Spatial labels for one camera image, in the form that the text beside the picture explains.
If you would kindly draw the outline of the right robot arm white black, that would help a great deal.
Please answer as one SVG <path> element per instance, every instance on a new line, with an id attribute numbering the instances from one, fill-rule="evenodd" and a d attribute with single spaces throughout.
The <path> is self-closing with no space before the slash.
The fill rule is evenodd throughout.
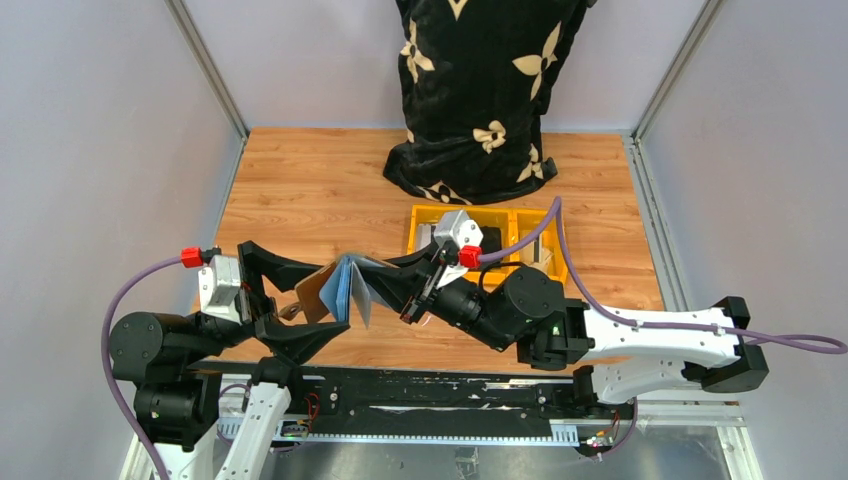
<path id="1" fill-rule="evenodd" d="M 534 369 L 574 366 L 571 403 L 584 417 L 687 385 L 750 392 L 770 372 L 762 348 L 734 331 L 747 321 L 738 297 L 696 312 L 616 314 L 566 297 L 561 282 L 531 267 L 516 268 L 492 291 L 463 276 L 446 282 L 446 270 L 436 255 L 420 253 L 362 276 L 407 324 L 431 314 L 498 352 L 514 347 L 518 362 Z"/>

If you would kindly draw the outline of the brown leather card holder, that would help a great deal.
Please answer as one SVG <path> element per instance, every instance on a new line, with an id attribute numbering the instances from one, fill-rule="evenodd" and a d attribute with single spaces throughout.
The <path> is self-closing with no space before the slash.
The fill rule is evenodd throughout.
<path id="1" fill-rule="evenodd" d="M 330 315 L 337 323 L 349 324 L 352 306 L 355 306 L 364 327 L 368 329 L 372 317 L 372 304 L 386 308 L 388 303 L 364 278 L 366 267 L 395 268 L 386 261 L 360 253 L 338 256 L 295 285 L 297 301 L 283 307 L 279 314 L 292 320 L 303 313 L 308 323 L 317 323 Z"/>

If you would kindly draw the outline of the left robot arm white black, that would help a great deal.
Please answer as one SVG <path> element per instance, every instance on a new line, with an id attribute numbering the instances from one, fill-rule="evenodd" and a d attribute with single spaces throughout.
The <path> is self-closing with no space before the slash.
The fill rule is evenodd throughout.
<path id="1" fill-rule="evenodd" d="M 228 294 L 234 300 L 235 317 L 203 311 L 115 317 L 134 286 L 174 265 L 234 273 Z M 217 248 L 188 248 L 143 269 L 120 287 L 104 317 L 101 361 L 113 398 L 147 451 L 155 478 L 257 479 L 284 414 L 304 404 L 319 409 L 321 398 L 304 380 L 302 366 L 349 326 L 338 322 L 287 326 L 264 289 L 270 281 L 280 291 L 289 291 L 318 269 L 247 241 L 239 244 L 234 257 Z M 215 467 L 223 374 L 195 364 L 251 338 L 272 354 L 254 366 L 244 418 L 222 466 Z"/>

